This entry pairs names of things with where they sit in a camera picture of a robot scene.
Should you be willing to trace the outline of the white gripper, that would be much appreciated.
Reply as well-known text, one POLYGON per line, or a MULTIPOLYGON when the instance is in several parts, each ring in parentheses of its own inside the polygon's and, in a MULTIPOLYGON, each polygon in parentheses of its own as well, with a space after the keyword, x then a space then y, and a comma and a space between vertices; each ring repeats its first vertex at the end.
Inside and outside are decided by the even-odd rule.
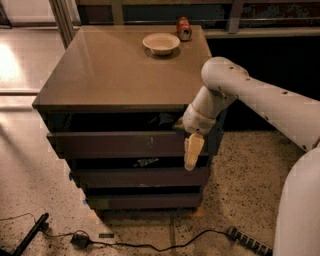
POLYGON ((215 123, 215 118, 202 115, 194 109, 192 104, 189 104, 183 116, 173 124, 174 130, 184 129, 191 134, 184 141, 184 168, 187 171, 192 171, 195 168, 204 145, 202 135, 208 134, 215 123))

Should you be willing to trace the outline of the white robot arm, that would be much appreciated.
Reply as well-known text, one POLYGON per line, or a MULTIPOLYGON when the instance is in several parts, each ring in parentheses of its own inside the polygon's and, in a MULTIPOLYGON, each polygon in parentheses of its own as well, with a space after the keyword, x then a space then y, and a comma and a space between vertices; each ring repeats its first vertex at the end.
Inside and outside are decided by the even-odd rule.
POLYGON ((254 79, 224 57, 207 60, 201 77, 203 86, 178 121, 189 134, 184 168, 194 169, 204 136, 240 100, 305 151, 283 186, 273 256, 320 256, 320 102, 254 79))

